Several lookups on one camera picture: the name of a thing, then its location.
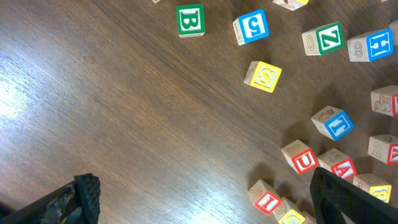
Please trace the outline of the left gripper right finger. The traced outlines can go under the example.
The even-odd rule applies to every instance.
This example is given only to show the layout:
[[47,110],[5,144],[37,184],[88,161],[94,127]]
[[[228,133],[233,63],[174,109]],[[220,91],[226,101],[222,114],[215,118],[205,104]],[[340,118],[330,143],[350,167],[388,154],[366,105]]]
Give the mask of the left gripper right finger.
[[345,223],[347,216],[354,223],[397,224],[397,209],[317,167],[310,183],[317,223]]

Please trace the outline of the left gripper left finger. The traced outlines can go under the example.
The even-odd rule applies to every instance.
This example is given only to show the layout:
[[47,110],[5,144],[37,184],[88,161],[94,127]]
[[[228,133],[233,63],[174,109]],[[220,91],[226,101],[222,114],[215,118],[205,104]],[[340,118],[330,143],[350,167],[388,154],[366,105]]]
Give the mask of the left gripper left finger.
[[100,179],[97,176],[91,173],[76,175],[72,182],[16,212],[1,210],[1,224],[97,224],[100,195]]

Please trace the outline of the red A block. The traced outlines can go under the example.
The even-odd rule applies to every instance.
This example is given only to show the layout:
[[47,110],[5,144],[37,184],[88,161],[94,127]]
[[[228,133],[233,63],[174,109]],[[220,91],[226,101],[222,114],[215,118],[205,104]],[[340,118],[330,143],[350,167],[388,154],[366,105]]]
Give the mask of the red A block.
[[336,148],[321,154],[317,159],[322,168],[342,179],[348,180],[357,174],[352,158]]

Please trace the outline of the yellow C block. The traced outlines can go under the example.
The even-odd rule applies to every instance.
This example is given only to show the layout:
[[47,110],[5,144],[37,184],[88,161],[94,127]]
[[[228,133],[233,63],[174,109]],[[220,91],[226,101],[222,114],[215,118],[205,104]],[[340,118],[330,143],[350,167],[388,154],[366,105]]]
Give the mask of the yellow C block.
[[281,201],[272,212],[279,224],[302,224],[306,220],[296,204],[286,197],[282,197]]

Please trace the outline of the red I block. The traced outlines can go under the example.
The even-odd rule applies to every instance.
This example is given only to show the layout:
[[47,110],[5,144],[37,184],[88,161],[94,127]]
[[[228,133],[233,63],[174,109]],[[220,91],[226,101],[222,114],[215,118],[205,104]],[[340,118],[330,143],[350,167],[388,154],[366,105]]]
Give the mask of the red I block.
[[259,179],[249,190],[251,203],[265,215],[270,215],[281,203],[275,189],[262,179]]

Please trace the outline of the green R block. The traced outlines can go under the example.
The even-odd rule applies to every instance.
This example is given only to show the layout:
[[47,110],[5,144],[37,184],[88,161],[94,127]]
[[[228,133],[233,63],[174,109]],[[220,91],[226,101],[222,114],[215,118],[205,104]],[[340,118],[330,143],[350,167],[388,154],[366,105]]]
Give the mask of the green R block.
[[316,219],[314,219],[307,212],[302,212],[302,216],[305,218],[305,221],[302,224],[317,224]]

